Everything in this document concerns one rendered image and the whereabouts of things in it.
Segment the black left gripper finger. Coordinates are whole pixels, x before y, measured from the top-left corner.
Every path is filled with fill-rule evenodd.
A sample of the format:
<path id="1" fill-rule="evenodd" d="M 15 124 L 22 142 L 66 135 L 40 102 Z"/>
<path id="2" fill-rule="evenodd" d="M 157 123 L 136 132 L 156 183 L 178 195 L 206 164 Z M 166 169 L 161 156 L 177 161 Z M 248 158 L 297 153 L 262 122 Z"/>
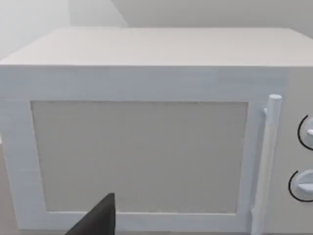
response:
<path id="1" fill-rule="evenodd" d="M 66 235 L 115 235 L 115 194 L 107 194 Z"/>

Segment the pale microwave door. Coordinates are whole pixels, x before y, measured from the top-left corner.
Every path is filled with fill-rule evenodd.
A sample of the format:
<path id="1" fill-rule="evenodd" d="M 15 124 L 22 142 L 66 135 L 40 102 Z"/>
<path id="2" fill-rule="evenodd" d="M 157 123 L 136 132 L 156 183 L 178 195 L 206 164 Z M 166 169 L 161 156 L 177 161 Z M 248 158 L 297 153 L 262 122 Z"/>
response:
<path id="1" fill-rule="evenodd" d="M 67 230 L 106 193 L 124 232 L 249 232 L 261 108 L 287 69 L 0 65 L 18 228 Z"/>

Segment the pale microwave oven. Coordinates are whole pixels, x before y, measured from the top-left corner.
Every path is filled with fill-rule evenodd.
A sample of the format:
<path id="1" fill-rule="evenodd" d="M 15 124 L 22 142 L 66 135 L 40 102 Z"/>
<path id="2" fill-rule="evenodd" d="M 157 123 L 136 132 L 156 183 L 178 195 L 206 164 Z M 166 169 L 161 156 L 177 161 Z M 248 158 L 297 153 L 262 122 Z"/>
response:
<path id="1" fill-rule="evenodd" d="M 288 192 L 295 171 L 313 169 L 313 151 L 297 138 L 302 118 L 313 118 L 313 39 L 284 28 L 71 27 L 53 31 L 1 60 L 0 65 L 286 68 L 285 91 L 278 94 L 282 104 L 262 235 L 313 235 L 313 203 L 298 202 Z M 261 108 L 264 129 L 266 105 Z M 204 233 L 251 234 L 264 129 L 254 166 L 249 232 Z"/>

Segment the white microwave knob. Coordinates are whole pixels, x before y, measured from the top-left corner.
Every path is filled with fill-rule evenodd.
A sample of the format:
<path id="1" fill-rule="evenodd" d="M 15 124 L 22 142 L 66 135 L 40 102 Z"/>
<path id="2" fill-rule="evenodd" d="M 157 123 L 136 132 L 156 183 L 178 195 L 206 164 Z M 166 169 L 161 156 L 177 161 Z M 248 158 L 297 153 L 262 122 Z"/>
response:
<path id="1" fill-rule="evenodd" d="M 305 115 L 297 128 L 299 143 L 310 151 L 313 151 L 313 117 Z"/>
<path id="2" fill-rule="evenodd" d="M 301 203 L 313 203 L 313 169 L 295 171 L 288 181 L 290 196 Z"/>

